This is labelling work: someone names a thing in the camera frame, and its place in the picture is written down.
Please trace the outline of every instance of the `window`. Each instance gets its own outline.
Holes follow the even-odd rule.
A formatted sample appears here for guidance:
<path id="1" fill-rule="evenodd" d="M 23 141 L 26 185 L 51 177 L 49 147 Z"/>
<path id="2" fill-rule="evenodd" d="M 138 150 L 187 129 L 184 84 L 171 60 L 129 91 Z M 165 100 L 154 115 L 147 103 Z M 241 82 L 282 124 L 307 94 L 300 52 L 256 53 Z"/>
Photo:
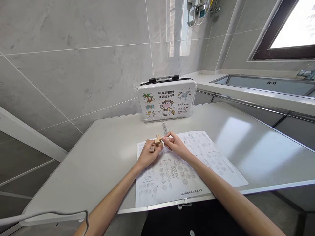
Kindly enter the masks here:
<path id="1" fill-rule="evenodd" d="M 315 58 L 315 0 L 283 0 L 253 60 Z"/>

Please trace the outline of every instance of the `white table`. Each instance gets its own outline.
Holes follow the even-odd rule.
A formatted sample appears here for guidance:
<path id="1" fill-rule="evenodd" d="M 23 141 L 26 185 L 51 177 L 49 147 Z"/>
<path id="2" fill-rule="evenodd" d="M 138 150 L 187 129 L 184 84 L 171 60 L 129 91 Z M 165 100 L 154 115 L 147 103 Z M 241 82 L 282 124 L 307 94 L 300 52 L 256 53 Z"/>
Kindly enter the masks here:
<path id="1" fill-rule="evenodd" d="M 243 194 L 315 183 L 315 153 L 255 118 L 220 102 L 194 106 L 188 118 L 145 124 L 142 115 L 95 121 L 25 208 L 89 212 L 137 160 L 137 143 L 164 134 L 204 130 L 249 182 Z M 135 208 L 135 185 L 118 214 L 214 199 L 212 194 Z M 82 219 L 84 215 L 34 217 L 23 226 Z"/>

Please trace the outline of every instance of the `person's left hand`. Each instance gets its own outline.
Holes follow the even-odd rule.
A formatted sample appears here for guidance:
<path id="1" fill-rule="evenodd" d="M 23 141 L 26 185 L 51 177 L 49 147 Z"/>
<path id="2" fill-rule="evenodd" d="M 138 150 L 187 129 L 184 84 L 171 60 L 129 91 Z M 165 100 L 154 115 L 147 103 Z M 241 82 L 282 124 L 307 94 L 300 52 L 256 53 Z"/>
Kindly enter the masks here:
<path id="1" fill-rule="evenodd" d="M 154 146 L 154 152 L 149 151 L 151 146 Z M 142 170 L 145 169 L 157 158 L 162 149 L 162 143 L 159 144 L 159 146 L 157 147 L 156 145 L 154 145 L 154 140 L 147 139 L 136 164 L 139 165 Z"/>

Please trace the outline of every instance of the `kitchen sink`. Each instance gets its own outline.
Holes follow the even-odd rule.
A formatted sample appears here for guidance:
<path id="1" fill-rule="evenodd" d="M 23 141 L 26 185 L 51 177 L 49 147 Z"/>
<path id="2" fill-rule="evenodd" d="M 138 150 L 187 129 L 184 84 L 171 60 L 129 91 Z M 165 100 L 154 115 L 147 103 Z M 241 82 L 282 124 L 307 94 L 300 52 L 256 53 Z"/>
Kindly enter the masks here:
<path id="1" fill-rule="evenodd" d="M 229 74 L 210 83 L 315 98 L 315 82 Z"/>

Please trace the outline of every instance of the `printed worksheet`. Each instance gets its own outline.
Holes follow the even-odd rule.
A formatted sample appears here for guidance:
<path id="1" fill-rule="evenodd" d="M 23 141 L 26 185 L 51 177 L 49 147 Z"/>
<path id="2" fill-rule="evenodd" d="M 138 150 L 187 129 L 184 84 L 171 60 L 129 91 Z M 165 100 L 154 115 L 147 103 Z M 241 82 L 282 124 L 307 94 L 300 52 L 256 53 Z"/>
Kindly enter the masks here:
<path id="1" fill-rule="evenodd" d="M 185 146 L 208 168 L 233 187 L 248 182 L 217 149 L 205 131 L 177 134 Z M 145 141 L 138 143 L 139 158 Z M 170 202 L 211 193 L 195 170 L 173 151 L 164 146 L 156 160 L 136 180 L 136 207 Z"/>

